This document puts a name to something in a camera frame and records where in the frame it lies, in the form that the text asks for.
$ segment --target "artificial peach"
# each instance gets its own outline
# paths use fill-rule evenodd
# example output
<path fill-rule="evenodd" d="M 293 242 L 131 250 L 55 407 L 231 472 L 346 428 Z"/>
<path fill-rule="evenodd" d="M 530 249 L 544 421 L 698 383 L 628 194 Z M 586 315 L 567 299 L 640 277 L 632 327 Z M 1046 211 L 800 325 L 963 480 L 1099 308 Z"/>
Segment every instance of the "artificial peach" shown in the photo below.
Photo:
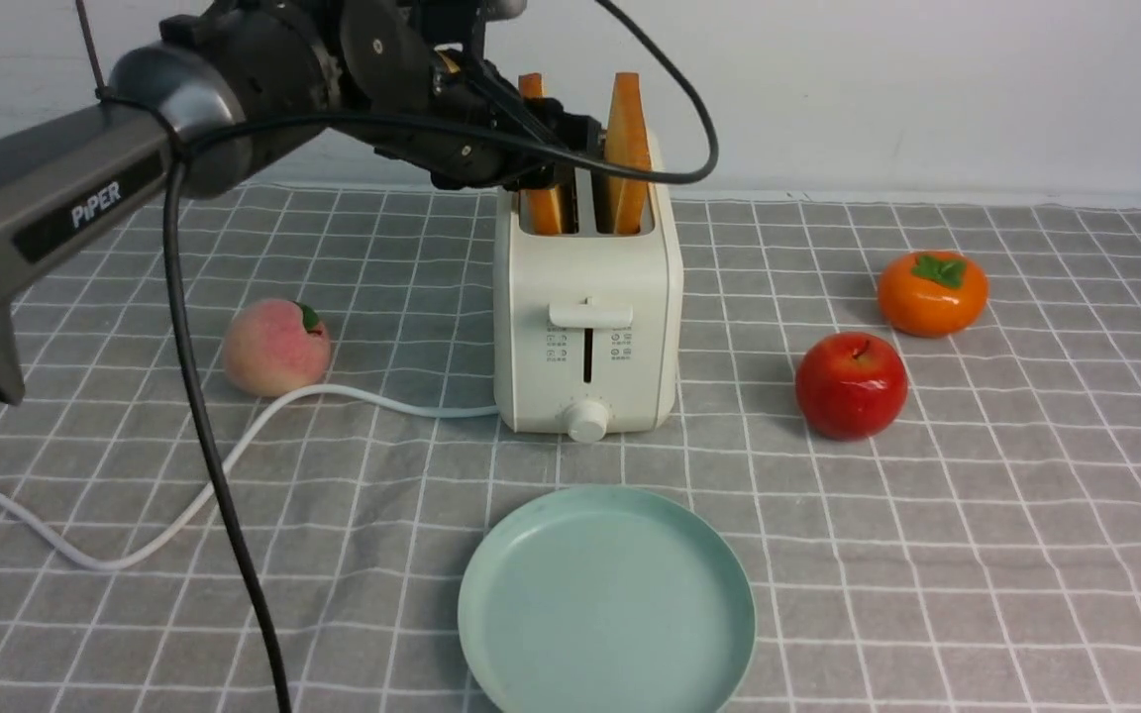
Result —
<path fill-rule="evenodd" d="M 222 371 L 241 391 L 275 398 L 318 383 L 329 371 L 329 330 L 311 307 L 262 299 L 232 319 L 222 338 Z"/>

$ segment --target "toaster knob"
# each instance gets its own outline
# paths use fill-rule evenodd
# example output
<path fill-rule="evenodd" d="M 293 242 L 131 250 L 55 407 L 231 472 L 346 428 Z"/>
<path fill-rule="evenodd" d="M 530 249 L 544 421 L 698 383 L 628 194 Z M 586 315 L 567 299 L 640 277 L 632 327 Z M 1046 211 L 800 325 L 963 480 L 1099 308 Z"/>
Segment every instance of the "toaster knob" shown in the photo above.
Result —
<path fill-rule="evenodd" d="M 594 443 L 606 435 L 610 411 L 601 402 L 578 402 L 566 410 L 567 435 L 578 443 Z"/>

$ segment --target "toaster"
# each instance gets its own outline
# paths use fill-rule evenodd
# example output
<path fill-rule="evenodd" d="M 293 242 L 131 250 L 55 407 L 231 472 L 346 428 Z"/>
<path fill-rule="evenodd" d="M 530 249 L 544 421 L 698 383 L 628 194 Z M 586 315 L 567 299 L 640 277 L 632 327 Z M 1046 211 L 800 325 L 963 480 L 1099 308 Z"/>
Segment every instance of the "toaster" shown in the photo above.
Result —
<path fill-rule="evenodd" d="M 592 443 L 673 410 L 685 267 L 669 189 L 649 184 L 638 234 L 612 235 L 597 229 L 602 181 L 575 169 L 574 234 L 534 235 L 520 192 L 495 200 L 494 396 L 515 432 Z"/>

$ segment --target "toaster lever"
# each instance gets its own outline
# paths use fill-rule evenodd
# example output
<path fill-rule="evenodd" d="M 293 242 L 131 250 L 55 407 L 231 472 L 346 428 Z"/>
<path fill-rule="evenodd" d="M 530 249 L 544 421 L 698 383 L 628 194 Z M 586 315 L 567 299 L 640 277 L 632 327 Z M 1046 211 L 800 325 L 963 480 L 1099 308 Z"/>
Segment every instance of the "toaster lever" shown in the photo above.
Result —
<path fill-rule="evenodd" d="M 590 297 L 585 302 L 549 303 L 549 321 L 561 329 L 625 330 L 633 325 L 633 308 Z"/>

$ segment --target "orange persimmon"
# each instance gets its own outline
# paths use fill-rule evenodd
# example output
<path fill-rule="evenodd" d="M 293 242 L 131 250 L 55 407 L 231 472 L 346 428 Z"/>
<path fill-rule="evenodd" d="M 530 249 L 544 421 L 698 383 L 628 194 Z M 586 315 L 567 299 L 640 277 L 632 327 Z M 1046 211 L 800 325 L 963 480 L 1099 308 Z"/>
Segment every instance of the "orange persimmon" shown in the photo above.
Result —
<path fill-rule="evenodd" d="M 988 278 L 970 259 L 923 250 L 892 260 L 879 278 L 879 308 L 892 327 L 941 338 L 977 321 L 988 301 Z"/>

